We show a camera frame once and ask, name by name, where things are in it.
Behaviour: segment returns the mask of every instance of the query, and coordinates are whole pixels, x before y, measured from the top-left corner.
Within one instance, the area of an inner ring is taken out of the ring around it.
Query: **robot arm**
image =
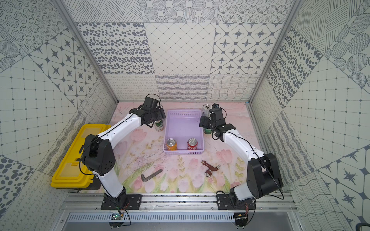
[[[136,128],[143,124],[149,126],[164,118],[166,115],[158,100],[146,97],[143,105],[131,109],[129,114],[116,125],[96,136],[88,135],[85,138],[84,152],[81,156],[82,163],[100,180],[107,197],[120,207],[126,203],[126,189],[119,182],[114,171],[113,149]]]
[[[230,145],[247,163],[246,183],[230,189],[234,202],[251,197],[260,198],[280,189],[283,184],[276,157],[256,149],[232,124],[226,124],[222,110],[218,104],[213,104],[209,110],[210,116],[202,116],[199,126],[211,129],[212,136]]]

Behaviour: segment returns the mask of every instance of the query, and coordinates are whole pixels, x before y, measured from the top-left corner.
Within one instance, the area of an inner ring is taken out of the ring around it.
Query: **can lid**
[[[176,141],[175,141],[174,139],[170,138],[170,139],[168,139],[168,140],[167,140],[167,145],[168,145],[169,147],[172,147],[172,146],[174,146],[175,144],[176,144]]]
[[[198,143],[198,141],[195,138],[190,138],[188,140],[188,144],[191,146],[195,146]]]

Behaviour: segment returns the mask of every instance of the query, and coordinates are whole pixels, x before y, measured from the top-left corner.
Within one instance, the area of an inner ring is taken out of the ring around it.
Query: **patterned tile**
[[[209,74],[214,24],[145,23],[156,74]]]
[[[293,0],[220,0],[217,22],[283,23]]]
[[[284,108],[315,165],[370,143],[370,95],[325,57]]]
[[[120,101],[144,102],[147,94],[159,94],[154,74],[106,74],[105,77]]]
[[[360,7],[362,0],[304,0],[292,27],[325,53]]]
[[[215,23],[219,0],[139,0],[145,23]]]
[[[310,75],[322,56],[303,36],[292,27],[290,28],[266,75],[283,108]]]
[[[138,0],[64,0],[69,13],[81,22],[142,22]]]
[[[290,183],[286,188],[292,194],[305,230],[351,230],[348,219],[317,171]]]
[[[45,158],[42,160],[40,165],[38,165],[37,170],[53,176],[60,162],[63,160],[65,154],[72,145],[77,133],[86,123],[86,118],[82,113],[80,111],[76,111],[58,139],[45,155]]]
[[[50,0],[4,0],[0,8],[1,26],[27,54],[67,27]]]
[[[86,97],[88,86],[98,78],[68,29],[55,35],[29,56],[75,107],[80,103],[77,98]]]
[[[284,111],[267,130],[267,147],[278,159],[283,184],[289,184],[316,170]]]
[[[0,79],[1,154],[37,167],[77,109],[29,56]]]
[[[19,162],[0,156],[0,182],[2,197],[0,200],[0,221],[13,203],[22,187],[27,184],[34,169]]]
[[[282,24],[218,23],[212,74],[261,74]]]
[[[86,118],[87,123],[108,124],[117,102],[113,100],[100,79],[97,79],[91,88],[78,110]]]
[[[0,218],[0,229],[49,230],[67,196],[66,190],[52,188],[50,182],[51,176],[36,170]]]
[[[207,99],[209,75],[155,75],[155,78],[162,100]]]
[[[210,75],[207,100],[248,101],[259,75]]]
[[[105,74],[152,74],[142,23],[77,23]]]
[[[26,55],[15,39],[0,25],[0,72]]]
[[[259,128],[264,135],[283,110],[266,79],[261,82],[258,93],[252,102],[252,108]]]
[[[344,26],[325,56],[370,94],[370,6],[363,3]]]
[[[319,169],[326,187],[354,229],[358,222],[370,222],[370,145]]]

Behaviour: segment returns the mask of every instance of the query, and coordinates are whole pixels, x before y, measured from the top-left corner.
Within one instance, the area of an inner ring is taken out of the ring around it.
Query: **yellow toolbox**
[[[54,188],[84,188],[86,189],[91,183],[97,181],[98,187],[100,187],[100,182],[94,175],[84,175],[80,172],[78,167],[79,160],[81,157],[81,150],[85,143],[86,136],[93,134],[97,135],[111,126],[106,124],[85,124],[81,127],[76,138],[74,139],[72,145],[68,149],[65,157],[60,163],[57,171],[55,172],[52,180],[51,186]],[[87,167],[81,162],[81,170],[86,174],[91,174],[92,172],[87,169]]]

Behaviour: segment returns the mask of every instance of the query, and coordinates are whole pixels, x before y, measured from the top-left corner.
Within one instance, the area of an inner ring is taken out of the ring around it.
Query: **vented metal panel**
[[[87,215],[86,213],[70,213],[69,222],[102,222],[111,221],[111,217],[116,213],[96,213]],[[234,213],[231,212],[129,212],[131,222],[230,222],[234,221]],[[129,222],[127,214],[123,220],[114,222]]]

